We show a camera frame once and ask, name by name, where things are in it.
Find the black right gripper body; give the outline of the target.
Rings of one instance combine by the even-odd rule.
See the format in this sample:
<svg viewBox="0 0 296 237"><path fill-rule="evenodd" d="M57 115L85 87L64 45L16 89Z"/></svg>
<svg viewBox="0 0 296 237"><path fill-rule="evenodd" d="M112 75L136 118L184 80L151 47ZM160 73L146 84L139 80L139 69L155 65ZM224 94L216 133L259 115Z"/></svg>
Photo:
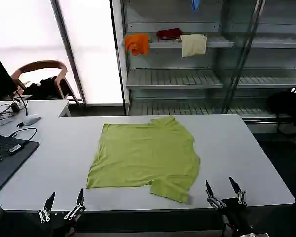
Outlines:
<svg viewBox="0 0 296 237"><path fill-rule="evenodd" d="M222 200L225 207L222 214L227 218L227 224L232 229L249 229L247 220L247 203L242 197L226 198Z"/></svg>

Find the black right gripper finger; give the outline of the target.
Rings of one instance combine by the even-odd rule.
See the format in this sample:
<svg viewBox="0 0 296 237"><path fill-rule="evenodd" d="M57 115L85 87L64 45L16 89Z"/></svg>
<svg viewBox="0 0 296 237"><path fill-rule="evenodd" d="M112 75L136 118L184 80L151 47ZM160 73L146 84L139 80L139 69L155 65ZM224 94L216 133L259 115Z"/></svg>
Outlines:
<svg viewBox="0 0 296 237"><path fill-rule="evenodd" d="M220 209L224 209L226 207L226 204L223 203L220 199L218 199L213 191L211 186L209 185L208 181L205 181L206 183L206 193L208 195L207 197L207 202L209 203L209 205L214 208L215 210L220 210Z"/></svg>
<svg viewBox="0 0 296 237"><path fill-rule="evenodd" d="M247 205L246 202L246 191L241 189L237 182L232 177L229 177L229 180L231 182L231 185L235 191L235 194L238 198L238 203L240 205Z"/></svg>

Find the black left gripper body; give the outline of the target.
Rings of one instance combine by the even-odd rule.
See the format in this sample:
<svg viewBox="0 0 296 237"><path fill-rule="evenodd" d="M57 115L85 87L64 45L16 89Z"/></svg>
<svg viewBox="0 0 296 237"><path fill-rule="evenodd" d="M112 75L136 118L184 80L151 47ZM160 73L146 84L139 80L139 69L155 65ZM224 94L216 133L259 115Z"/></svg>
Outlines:
<svg viewBox="0 0 296 237"><path fill-rule="evenodd" d="M46 223L46 237L73 237L76 232L77 215L69 215L65 219L66 212L49 212L49 221Z"/></svg>

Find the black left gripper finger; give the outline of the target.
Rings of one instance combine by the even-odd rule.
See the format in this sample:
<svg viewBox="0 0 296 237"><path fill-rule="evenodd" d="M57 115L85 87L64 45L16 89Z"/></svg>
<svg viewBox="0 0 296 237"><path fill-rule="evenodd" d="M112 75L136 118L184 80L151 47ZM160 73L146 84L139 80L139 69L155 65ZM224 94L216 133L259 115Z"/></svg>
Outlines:
<svg viewBox="0 0 296 237"><path fill-rule="evenodd" d="M83 188L81 188L77 201L76 201L76 206L68 212L64 219L65 220L72 220L72 219L77 219L82 212L85 211L85 205L84 205L84 195L83 195Z"/></svg>
<svg viewBox="0 0 296 237"><path fill-rule="evenodd" d="M38 211L38 214L39 214L39 217L40 217L40 222L42 224L50 221L50 211L51 211L53 203L54 203L55 194L56 193L53 192L51 194L51 196L46 200L43 209L40 209Z"/></svg>

